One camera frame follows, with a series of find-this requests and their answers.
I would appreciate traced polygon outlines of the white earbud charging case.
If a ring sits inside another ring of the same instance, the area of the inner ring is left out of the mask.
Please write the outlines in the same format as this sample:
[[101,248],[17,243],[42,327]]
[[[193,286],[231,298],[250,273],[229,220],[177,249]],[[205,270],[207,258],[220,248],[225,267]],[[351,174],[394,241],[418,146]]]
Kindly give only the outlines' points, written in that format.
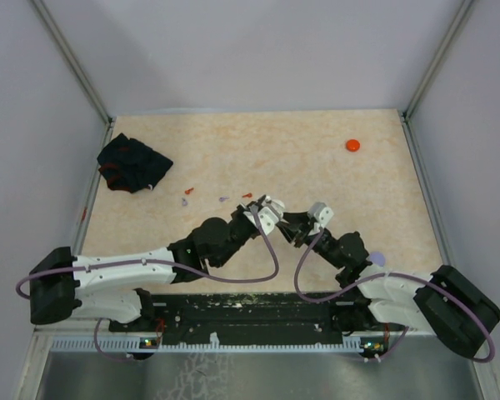
[[285,211],[285,204],[278,200],[278,199],[271,199],[269,201],[269,205],[277,212],[280,214],[283,214]]

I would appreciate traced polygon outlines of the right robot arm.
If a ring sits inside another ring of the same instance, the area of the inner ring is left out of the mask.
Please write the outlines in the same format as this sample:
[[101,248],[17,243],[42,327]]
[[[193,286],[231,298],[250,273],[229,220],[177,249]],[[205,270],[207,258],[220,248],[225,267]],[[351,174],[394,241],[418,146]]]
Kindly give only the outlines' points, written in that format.
[[370,261],[359,232],[334,237],[327,229],[332,212],[286,213],[277,228],[294,247],[305,246],[338,270],[338,296],[359,291],[365,303],[355,310],[367,330],[380,323],[434,335],[447,349],[476,363],[489,363],[496,349],[491,333],[500,308],[460,271],[442,265],[416,275]]

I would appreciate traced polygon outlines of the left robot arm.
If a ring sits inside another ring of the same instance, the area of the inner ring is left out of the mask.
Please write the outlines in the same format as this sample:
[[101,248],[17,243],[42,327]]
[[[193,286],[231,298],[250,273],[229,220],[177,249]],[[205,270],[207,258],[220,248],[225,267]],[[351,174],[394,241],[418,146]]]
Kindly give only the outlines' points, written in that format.
[[145,331],[157,320],[150,284],[213,279],[209,268],[223,267],[248,240],[266,239],[281,221],[283,202],[268,195],[238,205],[230,221],[210,217],[184,239],[148,252],[86,257],[70,247],[54,248],[29,275],[25,298],[34,325],[69,318],[102,318]]

